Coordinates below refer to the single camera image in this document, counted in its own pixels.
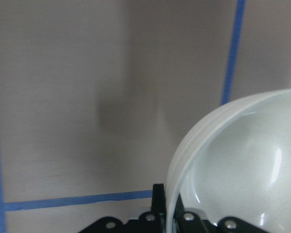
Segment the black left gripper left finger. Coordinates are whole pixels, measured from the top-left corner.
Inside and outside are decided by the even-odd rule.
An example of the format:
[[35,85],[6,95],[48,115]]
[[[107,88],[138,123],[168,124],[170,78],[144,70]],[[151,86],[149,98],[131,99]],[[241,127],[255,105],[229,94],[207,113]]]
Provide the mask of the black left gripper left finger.
[[164,233],[166,224],[166,198],[164,184],[162,183],[153,185],[151,212],[155,216],[158,233]]

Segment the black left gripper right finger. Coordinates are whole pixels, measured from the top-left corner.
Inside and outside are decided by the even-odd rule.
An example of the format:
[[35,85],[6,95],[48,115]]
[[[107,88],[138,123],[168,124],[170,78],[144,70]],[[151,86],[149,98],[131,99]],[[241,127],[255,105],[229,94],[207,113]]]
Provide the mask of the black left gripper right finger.
[[208,232],[203,221],[197,214],[185,210],[181,195],[178,195],[173,220],[174,220],[173,226],[176,233]]

